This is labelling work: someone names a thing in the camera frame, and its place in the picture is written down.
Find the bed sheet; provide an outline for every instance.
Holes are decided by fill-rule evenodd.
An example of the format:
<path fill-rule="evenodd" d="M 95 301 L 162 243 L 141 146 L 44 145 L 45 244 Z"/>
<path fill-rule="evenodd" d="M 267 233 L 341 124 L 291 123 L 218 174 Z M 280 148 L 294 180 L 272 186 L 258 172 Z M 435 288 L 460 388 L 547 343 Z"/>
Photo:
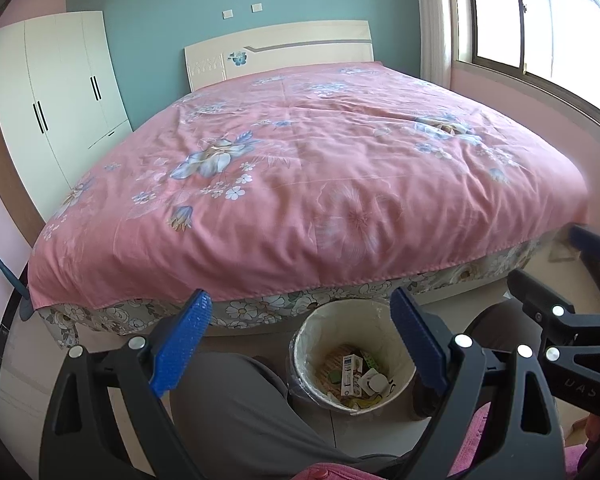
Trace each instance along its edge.
<path fill-rule="evenodd" d="M 287 68 L 194 92 L 113 149 L 45 227 L 29 289 L 82 312 L 344 290 L 586 219 L 576 167 L 500 113 L 378 63 Z"/>
<path fill-rule="evenodd" d="M 547 233 L 538 239 L 485 256 L 475 262 L 394 280 L 214 302 L 211 325 L 240 330 L 302 316 L 330 301 L 352 298 L 388 301 L 391 293 L 399 286 L 417 295 L 457 283 L 505 276 L 513 269 L 524 267 L 552 238 L 554 233 Z M 76 324 L 96 332 L 129 335 L 150 330 L 163 317 L 176 314 L 181 307 L 180 304 L 164 301 L 138 299 L 123 301 L 101 310 L 88 310 L 75 304 L 57 304 L 42 308 L 38 313 L 58 345 L 70 348 L 79 343 Z"/>

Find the white headboard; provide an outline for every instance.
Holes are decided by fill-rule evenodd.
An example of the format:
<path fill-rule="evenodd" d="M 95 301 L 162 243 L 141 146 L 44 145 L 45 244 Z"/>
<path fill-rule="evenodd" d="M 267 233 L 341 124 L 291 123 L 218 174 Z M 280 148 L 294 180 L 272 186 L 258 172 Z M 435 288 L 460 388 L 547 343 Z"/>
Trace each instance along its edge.
<path fill-rule="evenodd" d="M 320 63 L 373 61 L 368 22 L 300 22 L 252 28 L 184 49 L 191 91 L 242 75 Z"/>

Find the pink bedspread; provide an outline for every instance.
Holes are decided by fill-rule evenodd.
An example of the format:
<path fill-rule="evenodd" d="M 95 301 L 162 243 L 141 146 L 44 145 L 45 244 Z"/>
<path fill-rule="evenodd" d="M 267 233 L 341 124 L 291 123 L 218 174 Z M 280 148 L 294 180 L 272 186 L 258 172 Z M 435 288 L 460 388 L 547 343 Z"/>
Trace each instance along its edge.
<path fill-rule="evenodd" d="M 35 308 L 216 301 L 409 276 L 587 217 L 583 178 L 526 128 L 376 63 L 190 94 L 75 187 L 29 264 Z"/>

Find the white curtain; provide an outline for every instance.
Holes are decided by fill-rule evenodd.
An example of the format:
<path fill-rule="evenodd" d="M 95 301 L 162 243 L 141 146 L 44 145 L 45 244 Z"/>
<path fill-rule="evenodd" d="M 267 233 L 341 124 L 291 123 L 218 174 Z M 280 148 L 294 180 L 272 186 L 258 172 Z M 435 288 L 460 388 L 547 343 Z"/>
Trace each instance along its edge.
<path fill-rule="evenodd" d="M 451 85 L 451 2 L 420 1 L 420 78 L 444 88 Z"/>

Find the white wardrobe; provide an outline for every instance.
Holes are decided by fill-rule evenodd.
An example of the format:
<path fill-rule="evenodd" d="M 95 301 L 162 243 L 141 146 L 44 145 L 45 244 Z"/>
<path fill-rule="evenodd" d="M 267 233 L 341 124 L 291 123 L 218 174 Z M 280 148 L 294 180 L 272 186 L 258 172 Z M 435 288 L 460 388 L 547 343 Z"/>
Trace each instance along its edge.
<path fill-rule="evenodd" d="M 43 219 L 131 133 L 102 12 L 0 28 L 0 127 Z"/>

